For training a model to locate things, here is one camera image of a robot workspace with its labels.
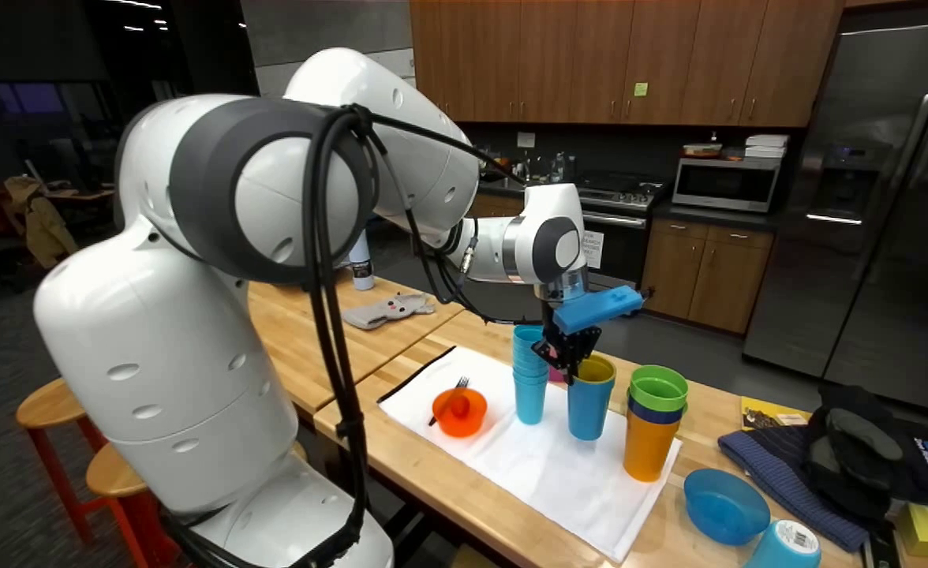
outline wooden cabinet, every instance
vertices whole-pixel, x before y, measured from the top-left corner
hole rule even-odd
[[[649,229],[643,293],[649,313],[687,318],[697,263],[708,247],[708,229],[683,220],[657,220]]]
[[[523,211],[523,195],[476,191],[467,217],[516,217]]]
[[[421,88],[476,124],[804,127],[841,0],[415,0]]]
[[[841,0],[701,0],[683,124],[804,127]]]
[[[741,334],[761,287],[769,232],[652,220],[643,293],[647,308]]]
[[[621,124],[683,124],[695,27],[697,0],[634,0],[621,69]]]
[[[766,0],[741,124],[804,127],[836,44],[841,3]]]
[[[421,88],[456,121],[618,124],[629,0],[415,0]]]
[[[680,124],[740,124],[766,0],[697,0]]]

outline microwave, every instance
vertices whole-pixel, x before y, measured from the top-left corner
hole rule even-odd
[[[675,204],[758,211],[766,215],[779,179],[772,159],[683,159],[675,178]]]

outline ceiling light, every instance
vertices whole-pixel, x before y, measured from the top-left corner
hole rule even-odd
[[[108,3],[121,3],[121,7],[137,7],[137,11],[154,11],[154,13],[161,13],[161,3],[143,3],[143,0],[108,0]]]

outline black cable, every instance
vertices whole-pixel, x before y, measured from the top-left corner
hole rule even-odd
[[[424,137],[424,140],[436,140],[436,143],[450,144],[457,153],[467,153],[467,156],[480,159],[483,163],[496,166],[499,174],[504,174],[508,179],[523,183],[521,178],[516,178],[511,171],[496,163],[493,156],[485,156],[485,153],[480,153],[472,144],[464,144],[461,140],[450,140],[450,137],[443,137],[443,133],[431,133],[431,129],[396,121],[396,118],[381,118],[381,115],[370,115],[370,118],[372,118],[372,124],[385,124],[385,127],[396,127],[396,129],[403,129],[403,133]]]
[[[388,166],[391,183],[399,187],[399,195],[403,198],[391,160],[388,160],[385,156],[381,156],[381,160],[385,160],[385,166]],[[406,232],[409,232],[409,244],[415,244],[415,249],[418,249],[418,259],[424,263],[424,272],[426,272],[426,281],[430,281],[430,289],[436,293],[436,299],[445,302],[445,298],[443,298],[438,287],[436,287],[436,279],[431,279],[430,263],[436,265],[438,281],[443,281],[443,287],[448,289],[448,298],[450,298],[456,302],[461,302],[464,308],[476,313],[483,321],[496,321],[493,317],[485,317],[483,308],[476,308],[476,302],[472,302],[472,299],[461,289],[461,283],[448,275],[448,263],[445,263],[445,255],[461,244],[461,223],[450,227],[448,241],[445,241],[438,249],[431,249],[431,247],[424,244],[421,223],[418,223],[415,209],[409,209],[406,198],[403,198],[403,217],[406,217],[406,227],[409,227],[409,229],[406,229]]]
[[[362,516],[366,516],[366,433],[362,412],[349,379],[347,343],[342,327],[342,308],[334,293],[334,267],[330,267],[330,244],[328,229],[319,220],[328,217],[326,187],[328,187],[328,160],[337,140],[347,133],[347,124],[359,121],[359,115],[334,112],[326,127],[311,137],[305,159],[305,209],[304,209],[304,254],[309,267],[309,299],[315,334],[323,348],[323,361],[334,389],[334,401],[342,411],[342,437],[347,438],[349,455],[349,493],[354,509],[337,533],[309,549],[297,565],[334,563],[358,543]]]

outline stainless steel refrigerator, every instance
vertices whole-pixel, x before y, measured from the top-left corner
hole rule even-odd
[[[928,407],[928,22],[841,35],[745,356]]]

